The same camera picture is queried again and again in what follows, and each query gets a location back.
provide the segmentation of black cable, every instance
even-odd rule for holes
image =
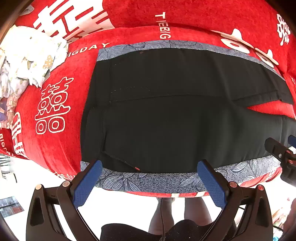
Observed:
[[[164,222],[163,222],[162,204],[163,204],[163,198],[161,198],[161,201],[160,201],[160,216],[161,216],[161,223],[162,223],[162,226],[163,226],[163,236],[160,238],[159,241],[165,241],[165,225],[164,225]]]
[[[280,228],[280,227],[277,227],[277,226],[275,226],[275,225],[273,225],[273,227],[276,228],[276,229],[278,229],[278,230],[280,230],[280,231],[282,231],[282,232],[284,232],[284,230],[283,230],[282,228]]]
[[[276,229],[278,229],[278,230],[280,230],[280,231],[282,231],[282,232],[284,232],[284,230],[282,228],[280,228],[280,227],[277,227],[275,225],[273,225],[273,227],[276,228]]]

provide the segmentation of white floor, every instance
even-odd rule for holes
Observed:
[[[20,241],[25,241],[26,220],[35,186],[37,184],[43,184],[45,187],[59,186],[63,180],[33,161],[14,159],[13,162],[18,183],[9,184],[2,180],[0,199],[15,196],[24,208],[24,212],[7,217],[5,220],[16,237]],[[263,185],[266,188],[272,212],[281,207],[288,209],[291,201],[296,197],[296,188],[283,182],[279,177]],[[221,209],[214,205],[210,197],[205,197],[204,200],[212,219],[216,219]],[[156,206],[157,200],[153,197],[94,188],[86,204],[80,207],[79,211],[95,235],[100,237],[101,227],[108,223],[124,223],[147,231]],[[175,223],[184,219],[184,198],[176,198],[172,204],[172,210]],[[67,237],[75,241],[59,206],[57,206],[57,213]]]

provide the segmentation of person's leg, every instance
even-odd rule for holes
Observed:
[[[151,219],[148,232],[155,235],[162,235],[163,225],[160,214],[160,204],[163,216],[163,224],[165,233],[174,226],[174,219],[172,216],[172,198],[158,198],[158,205],[156,211]]]
[[[185,198],[184,219],[190,219],[198,226],[205,226],[212,222],[209,210],[202,197]]]

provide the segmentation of metal rivet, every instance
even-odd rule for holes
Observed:
[[[263,187],[262,185],[258,185],[258,189],[259,189],[260,191],[263,191],[263,190],[264,190],[264,187]]]
[[[69,181],[65,181],[65,182],[63,182],[62,185],[63,185],[63,187],[66,188],[66,187],[68,187],[70,185],[70,182]]]
[[[42,185],[41,185],[41,184],[38,184],[38,185],[36,185],[36,187],[35,187],[36,190],[40,190],[41,188],[42,188]]]
[[[229,186],[231,186],[232,188],[236,188],[237,187],[237,183],[236,182],[230,182]]]

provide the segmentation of white chinese character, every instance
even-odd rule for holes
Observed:
[[[63,104],[68,99],[66,90],[74,78],[62,78],[54,85],[48,84],[42,90],[41,101],[38,104],[38,114],[35,115],[36,133],[42,135],[48,129],[51,133],[62,132],[65,129],[65,119],[61,115],[67,114],[70,106]]]
[[[68,42],[73,42],[96,31],[114,28],[110,19],[105,19],[108,13],[103,9],[103,0],[69,0],[55,9],[63,1],[56,0],[51,6],[46,6],[33,23],[34,28],[39,26],[38,30],[44,30],[49,36],[58,31],[58,35]]]
[[[22,143],[22,123],[20,120],[20,113],[16,112],[13,118],[13,126],[11,130],[13,148],[15,153],[28,158],[25,154],[24,146]]]
[[[65,176],[66,180],[72,181],[74,179],[75,175],[69,175],[68,173]]]
[[[283,46],[284,41],[287,44],[289,43],[289,35],[291,34],[291,31],[288,25],[286,24],[286,22],[283,20],[283,18],[279,14],[277,14],[277,19],[279,21],[279,23],[277,24],[278,26],[277,32],[279,33],[279,37],[283,38],[280,43],[280,45]]]

